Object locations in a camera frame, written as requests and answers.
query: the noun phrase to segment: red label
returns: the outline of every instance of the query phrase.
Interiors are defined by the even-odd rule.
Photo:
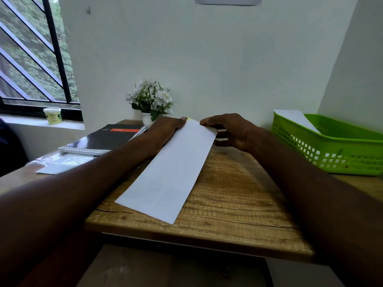
[[[113,132],[133,132],[137,133],[140,129],[110,129]]]

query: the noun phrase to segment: hand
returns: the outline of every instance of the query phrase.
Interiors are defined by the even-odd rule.
[[[239,114],[217,115],[201,120],[203,126],[210,126],[217,130],[218,139],[227,138],[224,141],[214,141],[214,145],[219,147],[235,147],[241,151],[249,152],[249,134],[259,129],[257,126],[242,118]]]
[[[158,152],[160,152],[166,142],[173,136],[174,132],[185,125],[186,120],[187,118],[185,117],[180,119],[159,117],[150,129],[141,135],[148,139],[148,143],[151,146],[151,157],[156,156]]]

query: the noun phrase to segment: green plastic basket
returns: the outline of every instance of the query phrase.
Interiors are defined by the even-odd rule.
[[[377,176],[383,173],[383,135],[322,115],[305,114],[321,132],[276,113],[272,133],[329,173]]]

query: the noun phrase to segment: window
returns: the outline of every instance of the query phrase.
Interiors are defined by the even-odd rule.
[[[0,113],[82,121],[58,0],[0,0]]]

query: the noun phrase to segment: spiral notebook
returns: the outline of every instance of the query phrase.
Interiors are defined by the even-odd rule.
[[[141,125],[106,125],[102,129],[59,148],[60,153],[100,156],[140,135],[146,130]]]

